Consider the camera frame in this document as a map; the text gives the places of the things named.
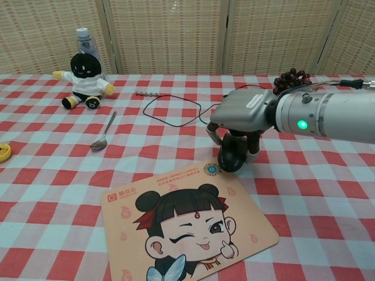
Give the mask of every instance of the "cartoon girl's hair bun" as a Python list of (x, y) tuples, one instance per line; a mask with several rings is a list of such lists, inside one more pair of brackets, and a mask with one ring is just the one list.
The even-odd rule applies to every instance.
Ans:
[(213, 184), (210, 184), (210, 183), (202, 184), (198, 189), (202, 190), (202, 191), (205, 191), (205, 192), (208, 192), (208, 193), (214, 195), (215, 197), (217, 197), (219, 195), (219, 190), (217, 189), (217, 187), (214, 186)]
[(135, 201), (135, 206), (138, 211), (148, 212), (151, 211), (159, 202), (160, 194), (156, 191), (147, 191), (141, 194)]

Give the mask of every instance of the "red checkered tablecloth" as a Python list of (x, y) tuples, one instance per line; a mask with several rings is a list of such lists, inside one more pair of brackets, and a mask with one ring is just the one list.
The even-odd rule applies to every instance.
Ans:
[[(142, 110), (152, 98), (135, 91), (178, 95), (205, 109), (243, 84), (271, 88), (274, 78), (111, 75), (113, 97), (95, 110), (80, 104), (68, 111), (61, 99), (70, 84), (50, 75), (0, 75), (0, 143), (12, 148), (0, 163), (0, 277), (110, 280), (100, 194), (217, 155), (205, 124), (174, 128), (151, 119)], [(92, 152), (115, 110), (107, 148)], [(147, 113), (178, 125), (198, 109), (163, 98)], [(270, 129), (260, 157), (237, 175), (280, 242), (205, 280), (375, 280), (374, 145)]]

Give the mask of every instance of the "black cable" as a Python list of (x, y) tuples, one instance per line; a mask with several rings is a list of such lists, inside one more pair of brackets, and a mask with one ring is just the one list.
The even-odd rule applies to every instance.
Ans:
[(354, 89), (362, 89), (363, 86), (363, 80), (362, 79), (356, 79), (356, 80), (341, 80), (340, 86), (344, 87), (350, 87)]
[(247, 86), (260, 87), (261, 89), (265, 89), (264, 87), (262, 87), (262, 86), (260, 86), (260, 85), (255, 85), (255, 84), (245, 84), (245, 85), (242, 85), (241, 87), (237, 87), (235, 90), (238, 90), (238, 89), (241, 89), (241, 88), (244, 88), (244, 87), (247, 87)]
[[(185, 124), (182, 124), (182, 125), (174, 125), (174, 124), (168, 123), (168, 122), (166, 122), (166, 121), (164, 121), (164, 120), (161, 120), (161, 119), (158, 118), (158, 117), (152, 116), (152, 115), (150, 115), (150, 114), (146, 114), (145, 111), (146, 111), (146, 109), (150, 106), (150, 104), (152, 104), (154, 101), (156, 101), (156, 100), (158, 100), (158, 99), (160, 99), (160, 98), (162, 98), (162, 97), (173, 97), (173, 98), (179, 98), (180, 100), (184, 100), (184, 101), (190, 101), (190, 102), (192, 102), (192, 103), (194, 103), (194, 104), (196, 104), (196, 105), (199, 106), (199, 114), (198, 114), (197, 117), (193, 118), (193, 119), (190, 120), (189, 122), (187, 122), (187, 123), (185, 123)], [(175, 128), (186, 126), (187, 124), (193, 122), (194, 120), (197, 120), (198, 118), (199, 118), (199, 120), (200, 120), (202, 123), (204, 123), (204, 124), (207, 125), (208, 123), (205, 122), (205, 121), (203, 121), (202, 118), (201, 118), (201, 116), (202, 116), (204, 113), (206, 113), (208, 110), (210, 110), (211, 108), (213, 108), (215, 105), (219, 105), (219, 104), (213, 104), (213, 105), (211, 105), (210, 107), (208, 107), (208, 109), (206, 109), (206, 110), (204, 110), (204, 111), (202, 112), (202, 106), (201, 106), (199, 103), (195, 102), (195, 101), (189, 100), (189, 99), (187, 99), (187, 98), (178, 97), (178, 96), (176, 96), (176, 95), (160, 95), (160, 96), (154, 98), (152, 101), (150, 101), (150, 102), (146, 105), (146, 107), (143, 109), (143, 114), (146, 115), (146, 116), (148, 116), (148, 117), (151, 117), (151, 118), (153, 118), (153, 119), (159, 120), (159, 121), (161, 121), (161, 122), (163, 122), (163, 123), (165, 123), (165, 124), (167, 124), (167, 125), (169, 125), (169, 126), (175, 127)]]
[(290, 92), (293, 92), (299, 88), (304, 88), (306, 85), (299, 85), (299, 86), (296, 86), (296, 87), (293, 87), (293, 88), (289, 88), (289, 89), (286, 89), (284, 90), (283, 92), (280, 93), (279, 96), (277, 96), (277, 101), (279, 101), (283, 96), (285, 96), (286, 94), (289, 94)]

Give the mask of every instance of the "red grapes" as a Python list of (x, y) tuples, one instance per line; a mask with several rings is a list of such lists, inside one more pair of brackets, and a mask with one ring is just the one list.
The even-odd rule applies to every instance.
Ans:
[(311, 84), (310, 74), (306, 73), (304, 70), (299, 70), (297, 72), (295, 68), (291, 68), (290, 71), (282, 73), (275, 79), (273, 93), (278, 95), (286, 89), (294, 88), (303, 84)]

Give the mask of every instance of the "metal spoon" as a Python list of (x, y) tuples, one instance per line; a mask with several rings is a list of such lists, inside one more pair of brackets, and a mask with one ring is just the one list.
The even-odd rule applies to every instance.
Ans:
[(111, 117), (107, 127), (105, 128), (104, 134), (101, 137), (101, 139), (97, 140), (96, 142), (94, 142), (90, 145), (92, 150), (101, 150), (101, 149), (103, 149), (107, 146), (107, 141), (105, 140), (105, 135), (107, 134), (108, 129), (110, 128), (110, 126), (111, 126), (113, 120), (115, 119), (116, 115), (117, 115), (117, 112), (116, 111), (113, 112), (112, 117)]

